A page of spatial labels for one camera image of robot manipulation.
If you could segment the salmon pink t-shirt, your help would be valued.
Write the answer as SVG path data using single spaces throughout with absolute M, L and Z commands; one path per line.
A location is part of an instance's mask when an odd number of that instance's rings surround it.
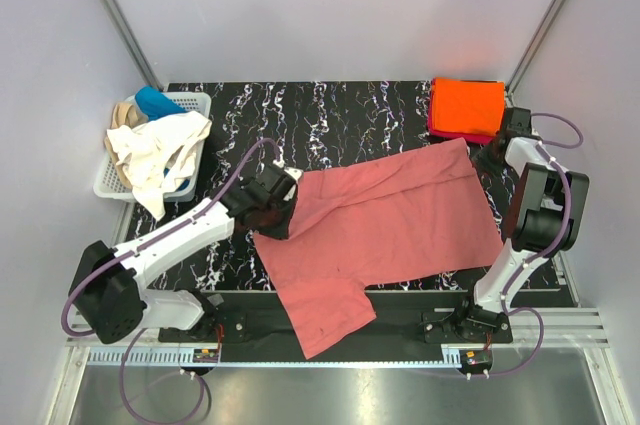
M 503 246 L 462 139 L 306 172 L 288 238 L 253 240 L 307 359 L 375 319 L 366 287 L 489 267 Z

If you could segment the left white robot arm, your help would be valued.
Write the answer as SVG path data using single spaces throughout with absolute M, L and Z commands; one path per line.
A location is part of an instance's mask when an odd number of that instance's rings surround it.
M 143 328 L 165 329 L 186 341 L 214 339 L 221 326 L 218 306 L 198 291 L 154 290 L 152 283 L 237 232 L 287 238 L 302 175 L 282 163 L 269 164 L 138 239 L 116 247 L 94 242 L 81 255 L 65 306 L 75 308 L 89 327 L 86 333 L 104 345 Z

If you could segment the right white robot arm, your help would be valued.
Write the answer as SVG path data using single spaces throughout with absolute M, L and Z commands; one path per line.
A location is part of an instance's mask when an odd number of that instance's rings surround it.
M 579 234 L 590 178 L 561 165 L 548 148 L 578 148 L 583 135 L 570 120 L 545 113 L 577 135 L 574 144 L 546 141 L 534 132 L 535 116 L 525 108 L 507 109 L 497 136 L 481 152 L 483 158 L 511 167 L 518 182 L 498 258 L 450 316 L 451 330 L 464 341 L 480 343 L 508 332 L 515 294 L 539 267 L 570 250 Z

